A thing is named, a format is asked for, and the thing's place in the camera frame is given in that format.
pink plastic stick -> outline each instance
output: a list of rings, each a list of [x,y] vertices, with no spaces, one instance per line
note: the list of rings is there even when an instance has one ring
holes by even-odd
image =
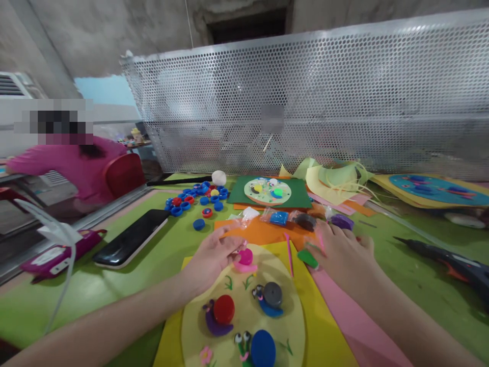
[[[292,265],[292,251],[290,250],[290,237],[287,233],[284,233],[287,239],[287,250],[289,251],[289,265],[290,265],[290,275],[294,277],[294,266]]]

air conditioner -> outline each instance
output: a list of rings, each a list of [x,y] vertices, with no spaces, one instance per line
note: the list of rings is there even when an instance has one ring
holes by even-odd
[[[39,176],[43,182],[49,187],[62,185],[69,182],[63,175],[57,171],[49,171],[45,175]]]
[[[0,71],[0,99],[42,99],[46,94],[26,73]]]

blue wall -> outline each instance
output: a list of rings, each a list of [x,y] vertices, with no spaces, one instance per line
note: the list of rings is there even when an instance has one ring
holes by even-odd
[[[136,106],[129,84],[123,75],[75,78],[75,85],[83,98],[93,99],[94,103]]]

metal mesh panel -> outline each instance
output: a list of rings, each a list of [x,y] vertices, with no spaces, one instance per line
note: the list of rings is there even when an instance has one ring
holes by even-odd
[[[489,12],[273,37],[121,61],[166,172],[277,174],[307,156],[489,178]],[[263,105],[284,128],[262,132]]]

black phone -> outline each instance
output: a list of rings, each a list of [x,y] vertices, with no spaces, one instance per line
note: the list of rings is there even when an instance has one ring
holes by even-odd
[[[92,260],[96,265],[105,268],[121,269],[125,267],[168,222],[168,216],[170,216],[169,211],[148,210],[107,246],[93,255]]]

